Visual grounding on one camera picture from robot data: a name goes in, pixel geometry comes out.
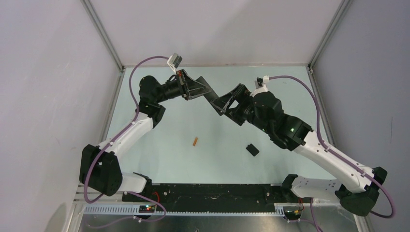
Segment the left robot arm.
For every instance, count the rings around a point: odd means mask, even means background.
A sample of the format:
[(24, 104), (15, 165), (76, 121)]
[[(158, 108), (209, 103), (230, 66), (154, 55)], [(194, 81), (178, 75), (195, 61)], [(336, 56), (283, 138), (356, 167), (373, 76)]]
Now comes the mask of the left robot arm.
[(189, 101), (211, 92), (204, 78), (190, 78), (184, 69), (176, 72), (164, 84), (151, 75), (139, 83), (138, 108), (130, 122), (113, 138), (98, 145), (87, 145), (82, 151), (79, 181), (85, 188), (112, 196), (118, 191), (134, 192), (141, 201), (148, 201), (153, 188), (147, 185), (149, 178), (138, 173), (121, 170), (119, 161), (140, 139), (161, 121), (165, 107), (161, 102), (182, 97)]

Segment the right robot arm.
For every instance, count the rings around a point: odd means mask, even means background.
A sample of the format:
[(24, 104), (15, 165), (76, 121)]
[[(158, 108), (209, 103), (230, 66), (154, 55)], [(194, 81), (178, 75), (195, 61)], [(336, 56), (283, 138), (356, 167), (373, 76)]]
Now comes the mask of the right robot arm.
[(332, 179), (309, 179), (289, 174), (281, 184), (282, 198), (294, 202), (298, 198), (316, 198), (339, 203), (347, 211), (365, 217), (379, 197), (380, 185), (387, 172), (361, 165), (318, 137), (318, 133), (301, 119), (284, 113), (281, 101), (265, 87), (250, 92), (239, 84), (223, 96), (209, 99), (219, 115), (238, 125), (245, 122), (265, 132), (279, 148), (295, 152), (313, 161)]

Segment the black battery cover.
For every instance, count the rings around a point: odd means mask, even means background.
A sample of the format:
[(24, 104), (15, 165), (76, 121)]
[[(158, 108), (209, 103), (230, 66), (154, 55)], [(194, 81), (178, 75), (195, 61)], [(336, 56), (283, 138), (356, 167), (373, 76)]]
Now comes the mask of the black battery cover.
[(247, 150), (253, 157), (257, 156), (257, 155), (260, 153), (260, 151), (259, 151), (253, 144), (249, 144), (249, 145), (246, 147), (246, 150)]

